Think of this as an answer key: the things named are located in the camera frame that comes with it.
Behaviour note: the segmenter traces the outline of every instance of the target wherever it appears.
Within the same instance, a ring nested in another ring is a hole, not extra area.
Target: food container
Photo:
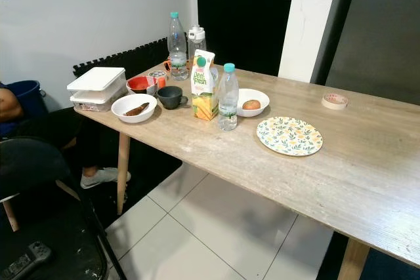
[[[90,100],[95,104],[103,104],[124,86],[124,68],[94,67],[70,83],[67,90],[72,94],[72,102]]]
[[[120,97],[127,94],[127,88],[123,85],[119,90],[114,93],[109,99],[94,99],[94,98],[75,98],[70,97],[70,101],[73,102],[74,108],[85,111],[109,111],[112,104]]]

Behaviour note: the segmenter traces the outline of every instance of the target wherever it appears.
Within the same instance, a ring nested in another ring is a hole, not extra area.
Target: bottle
[[[190,65],[193,63],[196,49],[205,50],[205,32],[198,24],[193,25],[188,31],[188,59]]]
[[[234,64],[225,64],[219,83],[219,126],[223,131],[236,128],[236,110],[239,98],[238,79]]]
[[[177,12],[171,12],[171,24],[169,26],[168,51],[171,60],[171,73],[174,80],[188,78],[186,69],[186,40],[184,29],[178,19]]]

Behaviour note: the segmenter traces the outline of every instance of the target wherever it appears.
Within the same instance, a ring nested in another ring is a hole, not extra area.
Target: sausage
[[[127,113],[124,113],[124,116],[135,116],[140,114],[142,111],[144,111],[145,108],[147,108],[149,103],[143,103],[141,106],[137,108],[133,108],[132,110],[128,111]]]

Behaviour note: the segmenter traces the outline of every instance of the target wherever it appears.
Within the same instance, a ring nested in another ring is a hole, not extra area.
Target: sneaker
[[[131,178],[130,172],[127,172],[127,181]],[[117,182],[118,169],[115,167],[104,167],[103,169],[97,170],[94,176],[81,176],[80,186],[83,189],[95,187],[105,182]]]

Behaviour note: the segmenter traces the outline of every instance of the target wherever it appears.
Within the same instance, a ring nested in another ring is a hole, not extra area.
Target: cup
[[[175,86],[168,86],[159,89],[157,97],[163,107],[167,110],[174,110],[175,108],[185,105],[188,102],[188,98],[182,95],[182,89]]]

